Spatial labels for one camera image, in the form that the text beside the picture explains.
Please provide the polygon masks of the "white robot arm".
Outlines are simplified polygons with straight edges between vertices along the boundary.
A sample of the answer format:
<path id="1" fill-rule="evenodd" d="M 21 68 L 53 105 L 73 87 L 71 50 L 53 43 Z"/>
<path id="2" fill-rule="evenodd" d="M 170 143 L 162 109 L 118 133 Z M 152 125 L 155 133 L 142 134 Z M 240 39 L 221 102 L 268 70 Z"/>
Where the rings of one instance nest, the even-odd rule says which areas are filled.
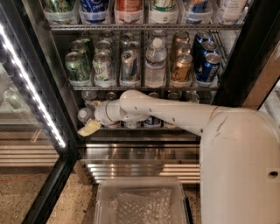
<path id="1" fill-rule="evenodd" d="M 149 116 L 200 137 L 201 224 L 280 224 L 280 132 L 269 115 L 127 90 L 99 103 L 79 134 Z"/>

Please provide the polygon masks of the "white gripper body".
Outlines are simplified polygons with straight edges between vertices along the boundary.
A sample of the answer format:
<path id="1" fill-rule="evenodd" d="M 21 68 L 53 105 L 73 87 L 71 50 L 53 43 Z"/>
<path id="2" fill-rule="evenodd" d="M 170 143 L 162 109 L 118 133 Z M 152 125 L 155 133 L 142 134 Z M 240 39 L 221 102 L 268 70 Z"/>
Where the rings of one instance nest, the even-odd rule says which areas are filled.
<path id="1" fill-rule="evenodd" d="M 107 115 L 107 105 L 108 101 L 100 101 L 98 105 L 95 106 L 94 118 L 101 125 L 109 125 L 109 117 Z"/>

